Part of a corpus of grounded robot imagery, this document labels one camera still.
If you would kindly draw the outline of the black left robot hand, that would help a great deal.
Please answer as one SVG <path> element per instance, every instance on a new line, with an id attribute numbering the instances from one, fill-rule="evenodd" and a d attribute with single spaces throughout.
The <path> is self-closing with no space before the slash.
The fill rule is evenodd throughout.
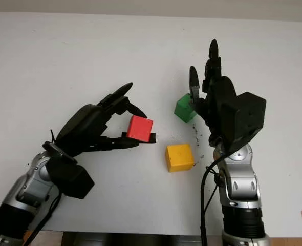
<path id="1" fill-rule="evenodd" d="M 60 130 L 54 143 L 72 157 L 83 152 L 110 151 L 138 146 L 142 141 L 129 138 L 127 132 L 116 138 L 102 135 L 113 114 L 121 115 L 128 111 L 132 115 L 146 118 L 144 112 L 125 96 L 132 86 L 132 83 L 127 83 L 107 95 L 98 104 L 81 107 Z"/>

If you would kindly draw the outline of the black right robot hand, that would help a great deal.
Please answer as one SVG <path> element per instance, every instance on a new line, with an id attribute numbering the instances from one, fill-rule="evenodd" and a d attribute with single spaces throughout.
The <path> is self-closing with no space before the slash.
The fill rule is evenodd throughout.
<path id="1" fill-rule="evenodd" d="M 224 141 L 220 114 L 221 104 L 236 96 L 231 80 L 222 75 L 221 58 L 216 39 L 210 43 L 204 75 L 205 78 L 200 86 L 196 68 L 190 66 L 189 104 L 210 130 L 209 145 L 216 147 Z"/>

